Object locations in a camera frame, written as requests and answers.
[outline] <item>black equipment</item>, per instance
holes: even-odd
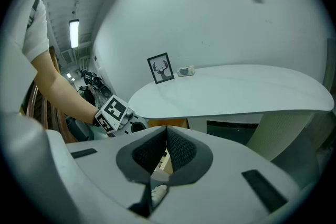
[[[89,87],[88,86],[80,86],[79,87],[79,91],[80,92],[80,95],[86,100],[88,101],[90,104],[92,105],[96,105],[96,102],[95,102],[95,97],[93,96],[92,92],[90,91]]]
[[[107,99],[112,96],[110,89],[103,83],[103,80],[99,78],[97,74],[87,71],[86,69],[82,69],[80,73],[86,85],[90,84],[95,90],[100,91],[100,93]]]

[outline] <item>black mesh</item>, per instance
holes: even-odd
[[[196,145],[174,133],[167,130],[167,149],[172,161],[173,172],[188,164],[197,153]]]
[[[152,174],[166,150],[166,132],[156,135],[132,151],[132,158]]]

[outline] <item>ceiling light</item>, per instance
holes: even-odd
[[[70,41],[71,47],[78,47],[78,28],[79,28],[79,20],[71,20],[70,21]]]

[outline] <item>black trim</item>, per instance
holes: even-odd
[[[34,9],[35,11],[37,11],[37,6],[38,6],[39,2],[40,2],[40,0],[35,0],[35,1],[34,1],[33,9]]]
[[[227,128],[240,128],[240,129],[256,129],[258,123],[232,123],[232,122],[221,122],[221,121],[206,121],[208,126],[218,126]]]
[[[243,172],[242,175],[270,213],[287,203],[287,200],[259,171],[250,170]]]
[[[149,184],[165,149],[166,126],[163,126],[119,149],[115,161],[127,180]]]
[[[97,117],[98,123],[100,124],[100,120],[103,121],[103,124],[100,124],[101,127],[104,128],[106,133],[109,133],[111,131],[114,130],[114,128],[110,125],[110,123],[105,119],[103,113],[101,113],[98,117]]]
[[[96,117],[93,118],[93,123],[92,125],[96,126],[96,127],[100,127],[100,123],[99,121],[96,119]]]
[[[79,20],[78,20],[78,19],[76,19],[76,20],[70,20],[70,21],[69,21],[69,24],[71,24],[71,23],[73,23],[73,22],[79,22]]]
[[[71,152],[71,155],[74,159],[77,159],[77,158],[91,155],[93,153],[97,153],[97,151],[94,148],[88,148],[87,150],[83,150],[83,151]]]
[[[197,182],[210,169],[214,158],[206,144],[171,126],[167,127],[167,150],[173,166],[170,186]]]
[[[154,74],[154,71],[153,71],[153,68],[152,68],[152,65],[151,65],[151,60],[153,60],[153,59],[155,59],[155,58],[158,58],[158,57],[161,57],[161,56],[166,56],[166,58],[167,58],[167,63],[168,63],[168,66],[169,66],[169,70],[170,70],[170,74],[172,74],[172,75],[171,75],[171,77],[169,77],[168,79],[165,79],[165,80],[162,80],[162,81],[158,82],[158,81],[156,80],[156,77],[155,77],[155,74]],[[173,70],[172,70],[172,66],[171,66],[171,64],[170,64],[170,61],[169,61],[169,57],[168,57],[168,53],[167,53],[167,52],[164,53],[164,54],[159,54],[159,55],[156,55],[156,56],[154,56],[154,57],[148,58],[148,59],[147,59],[147,62],[148,62],[149,68],[151,69],[152,76],[153,76],[153,78],[154,78],[155,84],[159,84],[159,83],[162,83],[162,82],[166,82],[166,81],[175,79],[175,78],[174,78],[174,73],[173,73]]]
[[[143,131],[146,129],[146,126],[142,122],[139,122],[139,121],[131,122],[131,125],[132,125],[131,127],[132,133],[136,133],[136,132]]]
[[[141,201],[136,204],[132,204],[128,209],[145,218],[151,215],[151,213],[153,212],[153,205],[150,184],[146,184],[145,190],[141,197]]]

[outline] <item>white curved wall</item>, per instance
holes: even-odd
[[[92,56],[98,51],[126,101],[153,80],[146,59],[164,52],[174,71],[255,63],[322,82],[326,38],[335,36],[319,0],[106,0],[104,6]]]

